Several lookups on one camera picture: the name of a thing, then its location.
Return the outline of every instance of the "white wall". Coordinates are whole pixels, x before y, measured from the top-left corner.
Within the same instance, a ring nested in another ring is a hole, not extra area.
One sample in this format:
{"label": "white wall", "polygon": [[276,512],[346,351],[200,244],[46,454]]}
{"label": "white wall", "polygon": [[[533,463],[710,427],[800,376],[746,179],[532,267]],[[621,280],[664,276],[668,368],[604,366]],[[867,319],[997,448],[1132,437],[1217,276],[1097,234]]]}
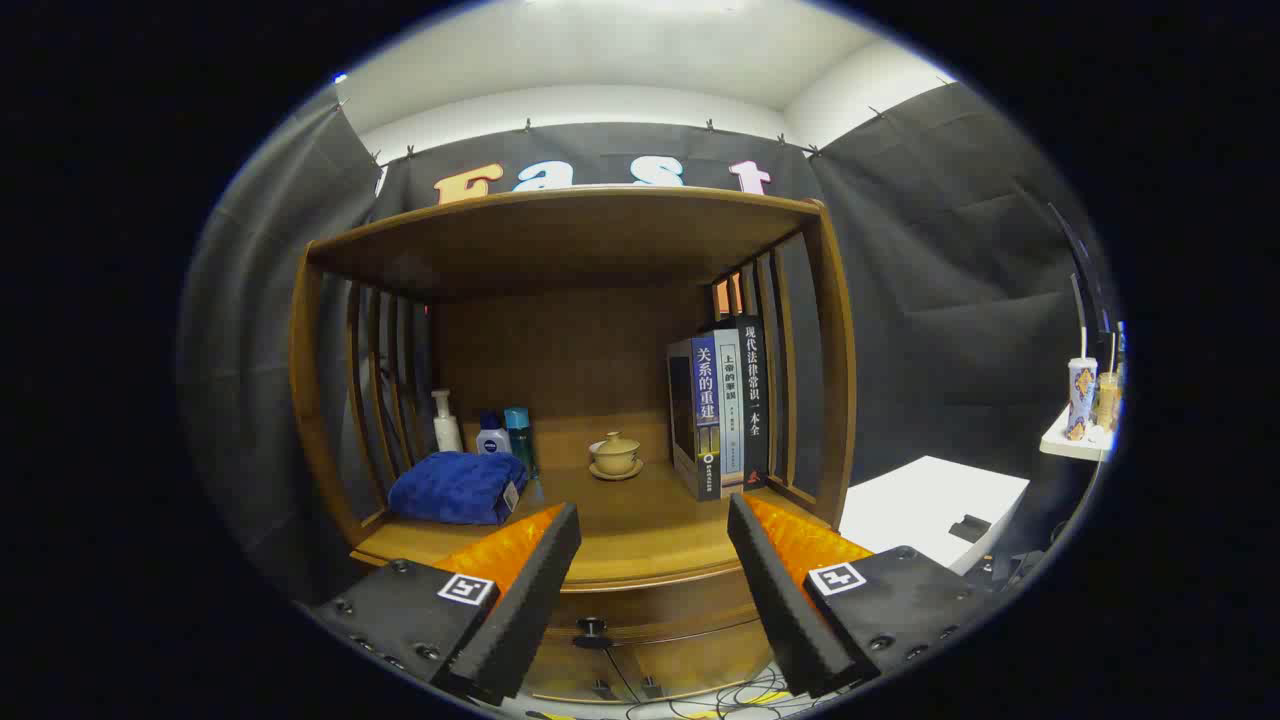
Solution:
{"label": "white wall", "polygon": [[413,151],[481,135],[525,127],[567,123],[666,123],[705,127],[710,118],[716,129],[742,132],[776,140],[786,133],[782,113],[727,97],[617,85],[570,85],[534,87],[472,97],[433,108],[388,123],[360,136],[365,147],[385,163]]}
{"label": "white wall", "polygon": [[952,77],[909,50],[877,40],[860,47],[796,96],[782,113],[787,141],[826,146],[864,122]]}

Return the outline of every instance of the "orange letter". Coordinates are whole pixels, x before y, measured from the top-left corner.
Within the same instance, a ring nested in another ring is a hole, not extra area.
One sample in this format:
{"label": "orange letter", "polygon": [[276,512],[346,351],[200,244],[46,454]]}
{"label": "orange letter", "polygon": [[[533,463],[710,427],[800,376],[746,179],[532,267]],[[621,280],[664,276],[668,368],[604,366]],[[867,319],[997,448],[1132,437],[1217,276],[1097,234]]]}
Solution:
{"label": "orange letter", "polygon": [[498,163],[449,176],[435,183],[435,190],[440,193],[439,204],[444,205],[467,197],[484,197],[489,195],[489,181],[500,177],[502,165]]}

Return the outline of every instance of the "white letter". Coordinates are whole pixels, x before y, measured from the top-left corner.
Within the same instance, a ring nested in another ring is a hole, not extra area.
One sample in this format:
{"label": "white letter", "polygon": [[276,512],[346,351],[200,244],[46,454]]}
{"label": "white letter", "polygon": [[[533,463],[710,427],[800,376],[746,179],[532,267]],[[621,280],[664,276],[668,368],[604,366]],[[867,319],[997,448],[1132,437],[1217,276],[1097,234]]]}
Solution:
{"label": "white letter", "polygon": [[631,184],[680,187],[685,184],[685,181],[680,179],[680,174],[684,172],[684,165],[675,158],[645,155],[631,161],[631,174],[636,178],[636,182]]}
{"label": "white letter", "polygon": [[529,165],[520,170],[516,177],[524,182],[511,188],[512,192],[571,187],[573,184],[573,165],[561,160],[547,160]]}

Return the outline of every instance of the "small white shelf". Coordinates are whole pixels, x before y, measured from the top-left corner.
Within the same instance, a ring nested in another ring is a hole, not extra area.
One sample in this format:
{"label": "small white shelf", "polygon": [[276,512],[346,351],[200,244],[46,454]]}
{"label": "small white shelf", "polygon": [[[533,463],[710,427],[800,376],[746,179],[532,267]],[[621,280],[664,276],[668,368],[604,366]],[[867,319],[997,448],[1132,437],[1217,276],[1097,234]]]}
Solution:
{"label": "small white shelf", "polygon": [[1093,428],[1084,436],[1084,439],[1066,439],[1068,410],[1070,407],[1062,407],[1057,420],[1053,420],[1053,424],[1041,436],[1041,452],[1094,462],[1110,460],[1111,441],[1115,438],[1115,433]]}

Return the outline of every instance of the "blue towel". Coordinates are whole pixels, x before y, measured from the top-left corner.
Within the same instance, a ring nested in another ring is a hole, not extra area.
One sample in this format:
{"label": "blue towel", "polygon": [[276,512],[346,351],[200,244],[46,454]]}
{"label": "blue towel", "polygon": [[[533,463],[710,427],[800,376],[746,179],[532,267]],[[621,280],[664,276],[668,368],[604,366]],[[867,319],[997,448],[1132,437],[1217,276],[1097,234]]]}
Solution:
{"label": "blue towel", "polygon": [[410,468],[388,493],[393,512],[460,525],[498,525],[511,510],[507,483],[525,492],[525,465],[509,452],[436,452]]}

